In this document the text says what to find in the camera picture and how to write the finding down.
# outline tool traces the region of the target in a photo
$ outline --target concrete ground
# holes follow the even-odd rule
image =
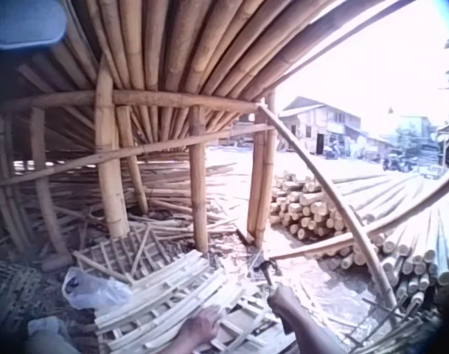
[[[373,164],[359,160],[338,159],[326,160],[315,156],[317,163],[328,176],[347,176],[363,173],[382,172],[381,164]],[[206,154],[206,164],[236,163],[234,173],[242,174],[240,183],[234,180],[229,186],[228,194],[239,198],[242,204],[238,213],[242,215],[240,227],[245,229],[248,195],[250,191],[251,169],[252,169],[252,149],[241,147],[208,147]],[[307,170],[305,163],[291,152],[277,152],[274,161],[274,175],[282,176],[285,171],[303,176]],[[282,227],[267,227],[265,231],[265,241],[262,248],[263,257],[265,254],[275,254],[289,251],[303,246],[303,243],[287,232]],[[359,323],[369,312],[370,305],[362,301],[362,298],[379,302],[376,298],[374,283],[366,269],[366,266],[354,265],[349,270],[341,268],[333,269],[333,259],[308,260],[304,257],[297,257],[290,260],[281,260],[278,266],[282,271],[281,277],[276,277],[279,282],[301,281],[305,288],[312,293],[312,296],[319,302],[327,312],[350,322]],[[376,310],[373,317],[365,322],[365,328],[358,330],[353,336],[360,340],[373,328],[377,321],[383,318],[384,313]],[[351,331],[350,327],[333,324],[334,328],[342,333]]]

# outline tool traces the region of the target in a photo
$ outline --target plastic bag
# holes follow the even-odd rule
[[[125,304],[132,297],[126,284],[87,274],[71,267],[62,284],[63,297],[78,310]]]

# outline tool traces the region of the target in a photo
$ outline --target bamboo strip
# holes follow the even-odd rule
[[[150,229],[147,228],[144,235],[142,235],[141,244],[139,245],[139,249],[137,250],[136,257],[134,258],[133,266],[130,269],[130,275],[134,276],[137,270],[137,266],[139,264],[139,261],[141,260],[142,252],[144,251],[145,243],[147,242],[147,239],[150,234]]]
[[[130,280],[125,276],[122,275],[120,273],[117,273],[115,271],[112,271],[108,268],[106,268],[105,266],[91,260],[90,258],[84,256],[83,254],[79,253],[79,251],[73,251],[72,253],[78,260],[81,260],[82,262],[84,262],[85,264],[88,264],[89,266],[97,269],[98,271],[101,271],[102,273],[109,275],[117,280],[119,280],[120,282],[124,282],[126,284],[130,284]]]
[[[124,148],[132,148],[134,146],[134,140],[133,140],[132,127],[130,124],[129,107],[122,106],[116,108],[116,114],[122,146]],[[128,166],[130,178],[133,182],[134,190],[136,192],[137,201],[139,202],[141,211],[144,214],[147,214],[149,212],[149,206],[147,205],[144,186],[142,185],[141,173],[139,171],[139,166],[137,164],[137,156],[128,157]]]

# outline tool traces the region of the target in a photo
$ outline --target dirt ground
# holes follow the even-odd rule
[[[350,160],[324,160],[317,158],[325,173],[329,176],[337,176],[339,173],[348,174],[380,172],[379,164],[370,164],[361,161]],[[238,217],[236,224],[240,229],[246,228],[246,216],[248,207],[248,195],[250,191],[252,149],[233,147],[208,147],[206,164],[235,163],[233,176],[220,187],[220,192],[228,197],[227,207],[231,210],[228,216]],[[274,171],[276,175],[282,175],[286,170],[294,173],[304,172],[306,167],[295,153],[276,153]],[[254,246],[247,246],[237,233],[213,236],[210,239],[209,259],[212,265],[223,266],[230,274],[250,277],[261,284],[262,297],[269,292],[265,284],[265,278],[261,272],[254,271],[253,267],[262,262],[269,253],[284,252],[302,246],[303,243],[289,235],[283,228],[267,228],[265,242],[262,251]],[[192,239],[182,239],[164,243],[165,249],[170,255],[186,252],[193,248]],[[37,269],[38,280],[33,286],[29,303],[24,304],[23,323],[20,324],[22,338],[25,338],[25,325],[30,319],[43,316],[58,316],[69,326],[72,338],[76,346],[83,353],[94,353],[96,347],[95,338],[91,334],[82,333],[83,325],[92,319],[90,310],[78,311],[69,307],[63,298],[60,287],[67,268],[56,272],[42,274],[40,264],[19,260],[12,252],[9,244],[0,246],[0,259],[14,262],[29,269]],[[303,257],[278,262],[279,272],[274,274],[277,283],[294,285],[298,282],[304,284],[311,296],[328,314],[337,316],[348,322],[359,323],[368,313],[370,306],[362,301],[367,298],[376,300],[373,282],[364,267],[351,267],[349,271],[334,269],[331,259],[307,260]],[[353,336],[363,338],[377,321],[383,318],[383,312],[375,311],[374,316],[365,322],[365,326]],[[333,324],[333,328],[341,333],[348,333],[351,327]]]

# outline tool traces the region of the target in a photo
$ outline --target person's hand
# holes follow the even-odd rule
[[[285,315],[295,307],[301,307],[292,288],[279,286],[267,299],[268,305],[277,315]]]
[[[209,343],[217,336],[220,318],[219,306],[203,308],[195,317],[183,323],[178,337],[192,343],[194,347]]]

